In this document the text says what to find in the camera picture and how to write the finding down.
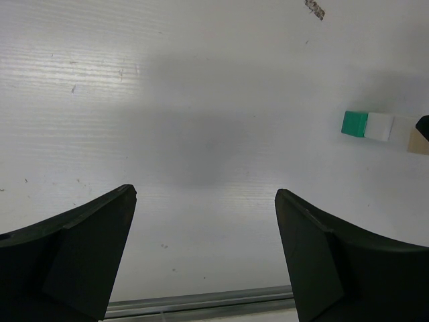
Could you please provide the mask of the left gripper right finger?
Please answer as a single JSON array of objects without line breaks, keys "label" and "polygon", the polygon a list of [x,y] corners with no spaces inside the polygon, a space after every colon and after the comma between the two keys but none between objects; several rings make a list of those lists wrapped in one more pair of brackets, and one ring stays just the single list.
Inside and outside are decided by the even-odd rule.
[{"label": "left gripper right finger", "polygon": [[275,211],[300,321],[427,321],[428,248],[367,231],[289,190]]}]

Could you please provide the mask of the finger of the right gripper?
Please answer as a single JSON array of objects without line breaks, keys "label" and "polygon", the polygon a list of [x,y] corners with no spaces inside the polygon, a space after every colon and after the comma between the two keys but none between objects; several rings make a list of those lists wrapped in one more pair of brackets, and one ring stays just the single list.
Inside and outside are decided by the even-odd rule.
[{"label": "finger of the right gripper", "polygon": [[422,116],[416,123],[415,128],[429,141],[429,115]]}]

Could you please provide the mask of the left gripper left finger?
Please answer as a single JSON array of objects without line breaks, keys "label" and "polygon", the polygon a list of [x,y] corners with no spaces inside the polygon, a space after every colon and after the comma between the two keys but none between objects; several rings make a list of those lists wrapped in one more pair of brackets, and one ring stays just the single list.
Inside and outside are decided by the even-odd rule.
[{"label": "left gripper left finger", "polygon": [[102,321],[136,203],[124,184],[1,234],[1,320]]}]

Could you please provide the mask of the beige wood block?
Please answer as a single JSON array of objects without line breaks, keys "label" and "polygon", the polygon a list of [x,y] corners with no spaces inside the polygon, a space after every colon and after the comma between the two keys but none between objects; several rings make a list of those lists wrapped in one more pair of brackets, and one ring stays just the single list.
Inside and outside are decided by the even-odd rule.
[{"label": "beige wood block", "polygon": [[407,152],[429,155],[429,141],[416,128],[410,132]]}]

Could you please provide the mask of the white block red mark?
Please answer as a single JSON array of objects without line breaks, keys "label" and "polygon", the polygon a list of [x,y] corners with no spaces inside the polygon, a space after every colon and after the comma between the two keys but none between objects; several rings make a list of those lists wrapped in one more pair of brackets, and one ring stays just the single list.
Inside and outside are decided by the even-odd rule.
[{"label": "white block red mark", "polygon": [[411,132],[419,119],[419,117],[394,115],[388,142],[397,148],[407,150]]}]

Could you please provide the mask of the plain white block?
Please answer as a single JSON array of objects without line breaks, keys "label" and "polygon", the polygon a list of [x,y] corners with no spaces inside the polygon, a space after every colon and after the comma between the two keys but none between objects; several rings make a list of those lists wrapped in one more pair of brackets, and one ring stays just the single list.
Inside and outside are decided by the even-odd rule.
[{"label": "plain white block", "polygon": [[368,113],[364,137],[386,142],[389,139],[394,116],[386,113]]}]

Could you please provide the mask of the dark green H block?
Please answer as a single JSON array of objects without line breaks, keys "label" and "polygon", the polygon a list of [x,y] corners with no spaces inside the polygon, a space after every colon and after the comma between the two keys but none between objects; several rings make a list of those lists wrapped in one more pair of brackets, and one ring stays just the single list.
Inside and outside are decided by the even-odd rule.
[{"label": "dark green H block", "polygon": [[345,111],[341,133],[356,138],[364,138],[368,116],[368,112]]}]

